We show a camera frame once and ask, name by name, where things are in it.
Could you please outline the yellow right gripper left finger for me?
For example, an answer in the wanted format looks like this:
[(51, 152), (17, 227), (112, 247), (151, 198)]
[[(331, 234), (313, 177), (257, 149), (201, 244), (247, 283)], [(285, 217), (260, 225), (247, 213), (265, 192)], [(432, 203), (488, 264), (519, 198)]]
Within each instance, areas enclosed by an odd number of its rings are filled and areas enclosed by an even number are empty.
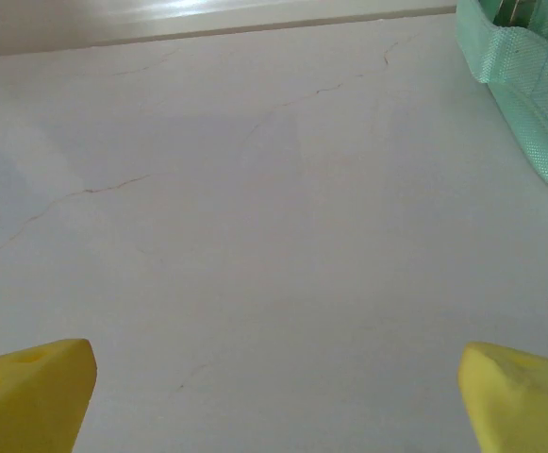
[(0, 356), (0, 452), (71, 452), (97, 378), (87, 339)]

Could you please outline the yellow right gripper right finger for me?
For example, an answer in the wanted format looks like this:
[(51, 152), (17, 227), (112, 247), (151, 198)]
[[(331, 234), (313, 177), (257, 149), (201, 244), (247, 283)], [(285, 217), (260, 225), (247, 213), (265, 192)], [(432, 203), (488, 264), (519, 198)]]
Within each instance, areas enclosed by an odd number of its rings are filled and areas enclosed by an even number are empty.
[(457, 380), (482, 452), (548, 452), (548, 358), (469, 343)]

